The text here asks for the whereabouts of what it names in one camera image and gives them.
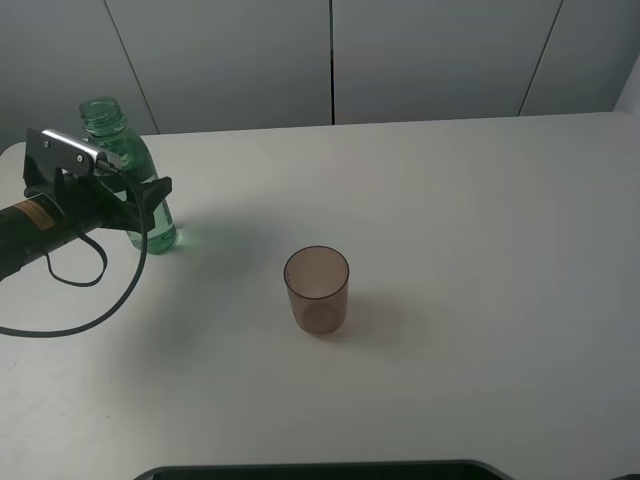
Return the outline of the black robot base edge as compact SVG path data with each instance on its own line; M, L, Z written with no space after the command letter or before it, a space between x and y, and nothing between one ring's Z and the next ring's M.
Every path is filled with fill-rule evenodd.
M150 469L137 479L511 479L476 460L270 465L190 465Z

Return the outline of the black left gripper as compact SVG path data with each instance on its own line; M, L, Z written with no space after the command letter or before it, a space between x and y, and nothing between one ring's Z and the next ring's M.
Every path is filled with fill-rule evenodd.
M24 196L59 224L88 233L96 228L164 233L173 224L166 198L172 179L141 182L105 154L27 154Z

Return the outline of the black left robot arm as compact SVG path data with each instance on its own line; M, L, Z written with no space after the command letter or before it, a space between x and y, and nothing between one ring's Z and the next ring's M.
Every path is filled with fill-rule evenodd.
M50 161L24 159L25 199L1 210L1 277L19 272L80 240L108 265L104 248L89 237L95 229L148 233L153 211L172 191L172 179L143 183L108 163L86 174L65 173Z

